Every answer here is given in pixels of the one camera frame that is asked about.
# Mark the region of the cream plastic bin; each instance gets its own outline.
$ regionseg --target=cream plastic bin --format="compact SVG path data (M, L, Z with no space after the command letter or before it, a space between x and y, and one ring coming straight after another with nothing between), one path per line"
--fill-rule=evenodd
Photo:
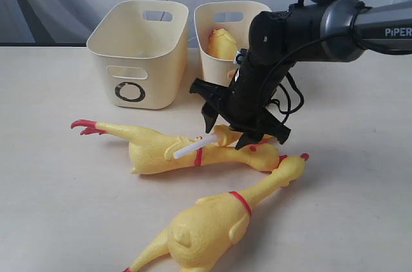
M201 5L194 10L194 26L200 47L204 80L228 86L229 72L236 69L233 60L217 59L207 54L209 35L213 29L226 29L236 39L239 50L247 49L250 23L257 14L264 10L271 11L267 5L254 1L213 2ZM241 13L243 18L240 21L215 21L216 15L229 17L230 13Z
M187 63L188 15L177 2L129 0L103 18L86 46L113 104L160 109L173 103Z

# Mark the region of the bin handle hole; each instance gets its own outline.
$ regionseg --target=bin handle hole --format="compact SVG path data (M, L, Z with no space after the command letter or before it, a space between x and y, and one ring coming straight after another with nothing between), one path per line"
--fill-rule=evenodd
M119 79L145 80L149 76L144 68L109 65L106 69L110 76Z
M144 10L142 17L148 21L167 21L170 22L173 20L172 13L163 12L161 10Z
M244 15L242 12L222 12L214 14L214 22L216 23L229 23L242 21Z

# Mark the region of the red chicken feet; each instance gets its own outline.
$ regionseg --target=red chicken feet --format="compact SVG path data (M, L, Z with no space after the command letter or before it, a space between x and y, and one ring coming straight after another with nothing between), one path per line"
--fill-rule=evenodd
M105 134L107 133L106 131L103 131L102 129L96 128L97 122L95 121L90 121L90 120L77 120L74 121L71 124L71 128L74 128L76 126L84 126L85 129L80 133L80 135L90 135L90 134Z

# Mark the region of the rubber chicken in bin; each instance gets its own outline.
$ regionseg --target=rubber chicken in bin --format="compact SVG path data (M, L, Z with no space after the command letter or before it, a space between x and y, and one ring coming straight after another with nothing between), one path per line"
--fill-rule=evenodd
M236 54L236 41L224 29L213 30L209 37L209 54L231 59ZM215 125L214 142L196 146L203 138L171 136L156 130L91 120L77 120L71 128L85 127L80 133L112 134L129 141L132 174L159 174L178 168L238 162L252 168L271 172L260 182L239 191L204 197L180 212L150 243L124 272L137 272L150 261L170 254L181 266L180 272L208 272L219 258L244 236L252 211L264 198L299 178L308 154L279 155L277 147L267 143L265 136L258 144L239 150L230 147L241 133L226 125Z

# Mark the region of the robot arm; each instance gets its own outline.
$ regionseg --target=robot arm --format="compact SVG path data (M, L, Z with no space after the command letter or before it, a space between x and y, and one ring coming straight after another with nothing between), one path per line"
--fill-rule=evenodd
M242 132L236 148L261 141L265 134L283 144L290 135L285 122L303 105L303 95L289 69L299 61L351 62L365 50L388 55L412 53L412 2L371 8L359 0L298 0L285 12L261 12L251 22L249 49L228 87L197 78L190 93L206 103L201 113L209 133L220 114ZM280 122L267 109L287 78L301 97L292 109L288 98Z

